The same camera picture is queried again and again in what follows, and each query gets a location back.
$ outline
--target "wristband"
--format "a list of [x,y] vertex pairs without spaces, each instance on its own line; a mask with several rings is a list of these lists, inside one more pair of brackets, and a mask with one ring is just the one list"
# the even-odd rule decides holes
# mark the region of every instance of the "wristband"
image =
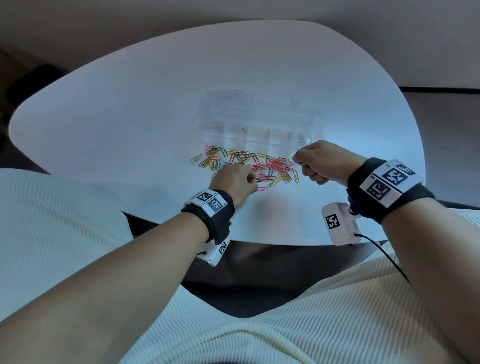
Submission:
[[235,213],[233,200],[221,190],[204,190],[187,200],[182,212],[190,212],[204,222],[208,229],[208,240],[221,244],[230,234],[230,219]]
[[433,194],[424,178],[398,159],[369,158],[348,179],[348,201],[356,213],[379,224],[390,212],[408,202]]

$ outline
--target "forearm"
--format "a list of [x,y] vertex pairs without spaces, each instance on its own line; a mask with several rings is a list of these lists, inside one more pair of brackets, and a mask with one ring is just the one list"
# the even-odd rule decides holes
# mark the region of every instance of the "forearm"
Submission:
[[480,229],[430,198],[408,203],[382,227],[402,269],[445,334],[480,358]]
[[117,363],[160,315],[208,238],[182,213],[0,323],[3,363]]

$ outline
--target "black wrist strap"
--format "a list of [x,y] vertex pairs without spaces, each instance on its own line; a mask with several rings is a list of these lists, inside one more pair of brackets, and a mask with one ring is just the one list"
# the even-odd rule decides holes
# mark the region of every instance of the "black wrist strap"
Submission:
[[218,192],[218,194],[227,202],[227,205],[212,217],[209,217],[201,207],[192,204],[186,205],[181,211],[194,214],[204,222],[208,229],[208,240],[206,243],[215,240],[215,245],[220,245],[230,234],[230,219],[235,213],[235,207],[233,205],[233,200],[228,193],[221,190],[213,191]]
[[360,185],[375,169],[383,165],[385,162],[384,159],[367,159],[365,163],[349,177],[347,188],[348,201],[350,202],[351,209],[366,218],[374,219],[379,224],[382,223],[382,220],[390,212],[411,201],[425,197],[435,198],[425,186],[418,183],[408,191],[404,192],[390,207],[383,206],[380,202],[361,189]]

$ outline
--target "white table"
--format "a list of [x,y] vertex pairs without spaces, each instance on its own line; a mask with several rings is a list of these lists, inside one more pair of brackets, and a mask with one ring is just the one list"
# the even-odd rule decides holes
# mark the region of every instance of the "white table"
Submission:
[[[121,49],[28,99],[10,136],[51,174],[91,183],[121,210],[161,223],[211,179],[189,162],[204,149],[196,138],[200,97],[235,89],[320,108],[326,140],[425,173],[415,119],[389,75],[339,33],[302,21],[207,25]],[[300,175],[298,184],[252,195],[231,236],[330,245],[321,208],[346,200],[342,186]],[[384,238],[375,222],[357,222],[363,234]]]

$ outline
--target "clear plastic organizer box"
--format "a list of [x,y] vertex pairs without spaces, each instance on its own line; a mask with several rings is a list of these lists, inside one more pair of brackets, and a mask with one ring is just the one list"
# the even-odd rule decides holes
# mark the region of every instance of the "clear plastic organizer box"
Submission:
[[293,150],[323,139],[324,122],[315,109],[298,102],[280,105],[257,100],[200,102],[198,137],[207,144],[266,150]]

